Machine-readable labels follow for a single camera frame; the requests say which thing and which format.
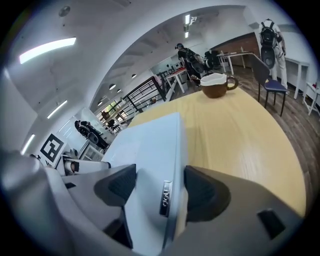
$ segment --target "black railing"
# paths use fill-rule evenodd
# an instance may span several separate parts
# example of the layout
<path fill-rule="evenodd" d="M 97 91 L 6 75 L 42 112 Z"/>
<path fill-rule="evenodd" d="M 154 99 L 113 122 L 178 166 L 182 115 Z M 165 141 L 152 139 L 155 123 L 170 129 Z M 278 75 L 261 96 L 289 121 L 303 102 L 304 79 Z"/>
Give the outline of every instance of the black railing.
<path fill-rule="evenodd" d="M 157 101 L 163 100 L 165 102 L 167 100 L 166 94 L 169 90 L 168 88 L 170 89 L 170 86 L 166 79 L 165 81 L 162 79 L 162 85 L 160 86 L 154 76 L 148 78 L 146 81 L 142 82 L 140 85 L 138 85 L 136 88 L 134 88 L 126 96 L 123 97 L 123 100 L 129 103 L 126 107 L 124 107 L 121 110 L 120 117 L 123 114 L 129 117 L 130 115 L 134 114 L 137 111 L 141 113 L 143 112 L 143 109 L 149 107 L 150 105 L 154 104 Z M 158 98 L 158 99 L 156 101 L 152 100 L 151 102 L 149 102 L 151 99 L 154 99 L 154 98 Z M 116 111 L 118 108 L 117 106 L 120 104 L 120 102 L 121 100 L 117 102 L 114 106 L 112 106 L 109 112 L 112 110 Z"/>

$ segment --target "black chair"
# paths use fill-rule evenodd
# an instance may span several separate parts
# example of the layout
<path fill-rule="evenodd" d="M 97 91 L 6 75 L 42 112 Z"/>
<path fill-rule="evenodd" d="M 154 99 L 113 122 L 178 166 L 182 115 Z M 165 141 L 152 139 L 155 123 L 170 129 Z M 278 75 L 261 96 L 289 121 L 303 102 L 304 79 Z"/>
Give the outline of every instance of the black chair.
<path fill-rule="evenodd" d="M 266 90 L 264 108 L 267 108 L 269 93 L 274 93 L 273 105 L 276 104 L 277 93 L 283 94 L 283 101 L 282 101 L 281 114 L 280 114 L 280 116 L 282 116 L 282 113 L 285 107 L 287 89 L 277 80 L 268 79 L 270 70 L 268 66 L 261 61 L 261 59 L 259 59 L 254 54 L 249 54 L 249 58 L 250 58 L 254 77 L 259 83 L 258 102 L 260 102 L 260 86 L 263 86 Z"/>

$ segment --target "light wood tabletop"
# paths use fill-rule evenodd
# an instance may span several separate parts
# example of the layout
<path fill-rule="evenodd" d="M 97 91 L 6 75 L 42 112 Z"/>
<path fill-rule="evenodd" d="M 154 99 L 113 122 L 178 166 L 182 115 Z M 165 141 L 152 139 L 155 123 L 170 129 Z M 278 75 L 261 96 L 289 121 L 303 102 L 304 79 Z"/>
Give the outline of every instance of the light wood tabletop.
<path fill-rule="evenodd" d="M 138 114 L 129 127 L 174 112 L 184 120 L 189 165 L 256 182 L 305 215 L 305 182 L 296 153 L 254 98 L 240 88 L 216 99 L 199 91 Z"/>

